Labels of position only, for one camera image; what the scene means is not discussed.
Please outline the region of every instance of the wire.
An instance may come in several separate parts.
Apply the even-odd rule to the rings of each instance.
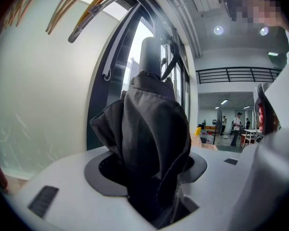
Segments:
[[[107,76],[103,75],[104,76],[104,80],[105,81],[109,81],[111,79],[111,68],[109,68],[109,77],[108,79],[106,79]]]

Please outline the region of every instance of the black fabric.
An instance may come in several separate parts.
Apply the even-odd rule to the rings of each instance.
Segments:
[[[225,131],[225,127],[224,125],[222,125],[222,132],[221,132],[221,136],[223,135],[223,132]]]
[[[102,143],[125,165],[130,203],[147,220],[172,205],[177,175],[190,153],[189,125],[171,80],[141,72],[124,100],[90,121]]]
[[[247,121],[246,122],[246,129],[249,129],[250,128],[250,121]]]
[[[236,146],[236,140],[237,140],[237,136],[239,135],[239,131],[238,130],[234,130],[233,131],[233,139],[231,141],[231,146]]]

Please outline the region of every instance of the balcony railing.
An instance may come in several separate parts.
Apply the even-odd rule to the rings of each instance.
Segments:
[[[281,70],[265,67],[222,67],[202,69],[196,72],[199,84],[204,84],[235,81],[273,82]]]

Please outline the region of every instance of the yellow object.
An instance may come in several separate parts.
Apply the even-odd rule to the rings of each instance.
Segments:
[[[199,135],[199,134],[200,134],[200,131],[201,131],[201,127],[198,127],[198,128],[196,129],[195,135]]]

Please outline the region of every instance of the ceiling light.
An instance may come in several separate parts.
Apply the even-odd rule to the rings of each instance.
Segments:
[[[267,35],[269,33],[269,28],[268,27],[263,27],[261,30],[260,30],[260,34],[262,35],[262,36],[265,36],[265,35]]]
[[[216,35],[221,35],[221,34],[223,34],[223,27],[222,27],[222,26],[216,26],[216,27],[214,28],[214,33],[215,33]]]
[[[278,53],[269,52],[268,55],[270,55],[270,56],[278,56]]]

